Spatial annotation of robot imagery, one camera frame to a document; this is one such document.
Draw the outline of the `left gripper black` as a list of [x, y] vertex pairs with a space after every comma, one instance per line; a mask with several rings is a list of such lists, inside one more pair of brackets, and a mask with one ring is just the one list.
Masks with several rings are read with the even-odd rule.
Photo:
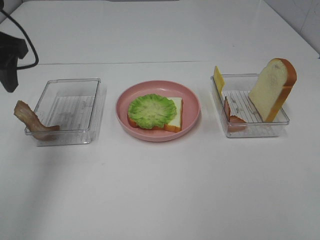
[[18, 87], [17, 61], [28, 53], [26, 41], [0, 33], [0, 81], [8, 93], [13, 93]]

